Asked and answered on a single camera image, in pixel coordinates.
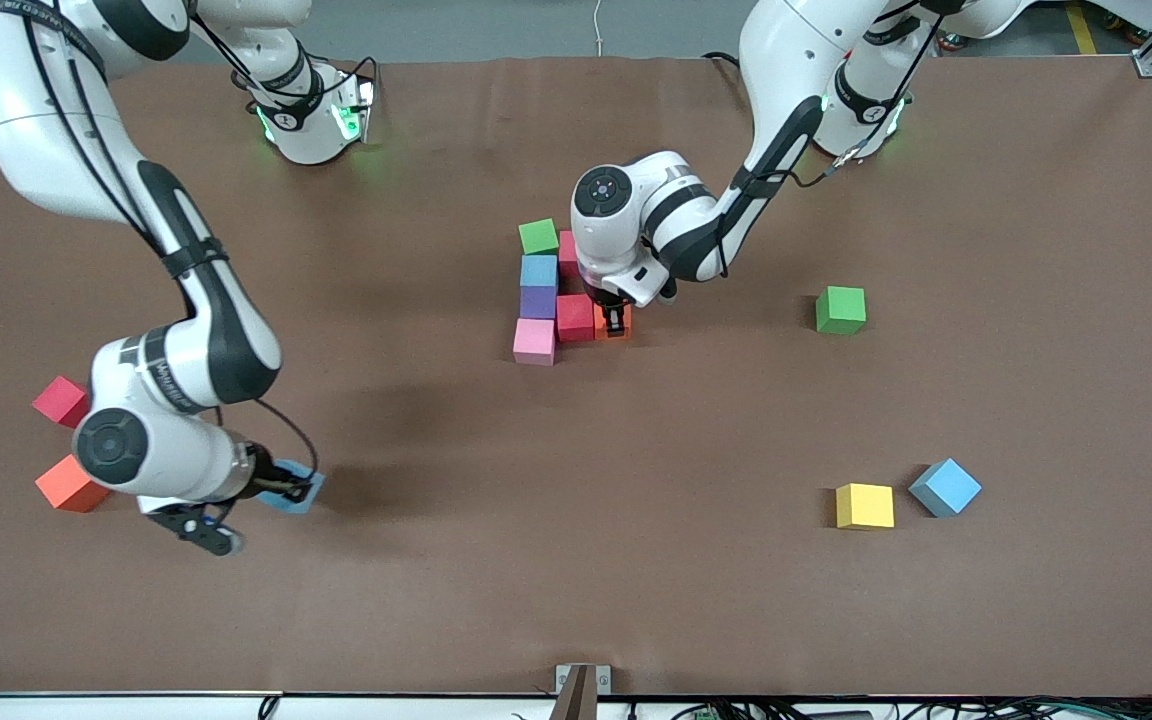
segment gray floor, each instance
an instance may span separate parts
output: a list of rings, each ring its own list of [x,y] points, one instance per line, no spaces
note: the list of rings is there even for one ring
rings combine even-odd
[[[711,50],[736,53],[755,0],[604,0],[602,51],[631,58],[695,58]],[[374,55],[381,63],[472,61],[493,58],[593,55],[594,0],[319,0],[297,36],[314,53]],[[1128,53],[1119,33],[1102,29],[1102,13],[1085,6],[1100,53]],[[1078,53],[1064,3],[1037,5],[1000,37],[973,41],[961,55]],[[206,45],[189,41],[174,61],[220,63]],[[1130,170],[1131,149],[1123,149]]]

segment foam cube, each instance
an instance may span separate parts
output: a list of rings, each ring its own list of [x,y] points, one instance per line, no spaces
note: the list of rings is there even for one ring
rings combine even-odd
[[[56,510],[91,511],[109,497],[109,490],[92,483],[88,470],[73,455],[56,462],[33,484]]]
[[[558,296],[558,342],[591,340],[594,340],[594,302],[585,293]]]
[[[275,460],[274,465],[287,470],[288,473],[296,475],[297,478],[310,478],[310,492],[305,494],[305,500],[300,502],[293,502],[285,498],[282,493],[265,491],[257,493],[256,500],[273,507],[275,510],[288,511],[290,515],[305,515],[310,511],[310,506],[314,505],[314,498],[319,497],[319,491],[323,488],[323,473],[310,475],[310,469],[302,465],[300,462],[294,460]]]
[[[518,225],[523,255],[558,255],[558,229],[552,219]]]
[[[952,518],[972,502],[980,492],[980,483],[950,457],[919,475],[909,492],[932,510],[932,515]]]
[[[856,334],[865,324],[865,291],[859,287],[824,288],[817,300],[817,332]]]
[[[558,257],[554,255],[522,256],[518,287],[558,287]]]
[[[520,319],[513,332],[513,359],[521,365],[553,365],[553,320]]]
[[[579,278],[579,263],[576,262],[576,236],[573,232],[558,234],[558,276]]]
[[[32,406],[52,423],[68,429],[76,429],[91,409],[86,389],[61,376],[56,376],[40,396],[33,397]]]
[[[558,318],[556,287],[520,287],[518,316],[528,320],[554,320]]]
[[[608,336],[607,318],[602,314],[602,308],[594,305],[594,340],[630,340],[630,334],[634,331],[634,306],[622,306],[621,314],[623,318],[621,323],[626,326],[626,333],[615,338]]]
[[[851,483],[835,491],[838,526],[847,530],[877,530],[896,526],[892,488]]]

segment green led light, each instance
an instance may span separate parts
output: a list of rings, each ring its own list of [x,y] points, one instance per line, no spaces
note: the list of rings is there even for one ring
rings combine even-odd
[[[265,141],[274,142],[274,134],[270,131],[270,122],[265,119],[265,113],[262,113],[260,108],[256,108],[256,116],[260,119],[260,124],[265,128]]]
[[[335,119],[340,126],[340,136],[347,141],[356,141],[362,135],[362,130],[358,129],[357,113],[349,108],[338,108],[335,105],[332,108],[335,111]]]
[[[887,137],[890,137],[893,132],[896,131],[896,123],[900,123],[901,111],[905,108],[905,101],[901,100],[896,104],[896,108],[892,111],[890,126],[887,126]]]

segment green cube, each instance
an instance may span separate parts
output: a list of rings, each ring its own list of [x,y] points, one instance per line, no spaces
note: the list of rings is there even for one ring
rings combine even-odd
[[[558,229],[552,219],[518,225],[518,237],[523,255],[558,255]]]
[[[859,287],[824,288],[817,300],[817,332],[856,334],[865,324],[865,291]]]

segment light blue cube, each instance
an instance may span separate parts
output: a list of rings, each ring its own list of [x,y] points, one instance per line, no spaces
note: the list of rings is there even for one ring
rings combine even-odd
[[[980,492],[980,483],[961,468],[954,458],[941,460],[920,475],[909,487],[909,492],[918,498],[932,515],[938,518],[952,518],[963,511],[972,498]]]
[[[518,285],[521,287],[558,287],[558,256],[522,256],[522,272],[518,275]]]
[[[283,470],[287,470],[288,473],[296,475],[298,478],[310,477],[310,469],[302,465],[297,461],[275,460],[274,464],[279,465],[279,468],[282,468]],[[314,505],[314,498],[319,497],[319,491],[323,488],[323,473],[314,473],[314,477],[310,478],[310,482],[314,486],[310,488],[310,492],[305,494],[305,500],[302,500],[301,502],[293,502],[291,500],[287,500],[287,498],[279,495],[279,493],[271,491],[257,493],[256,500],[259,500],[270,507],[274,507],[275,510],[288,511],[291,515],[305,515],[306,511],[310,511],[310,506]]]

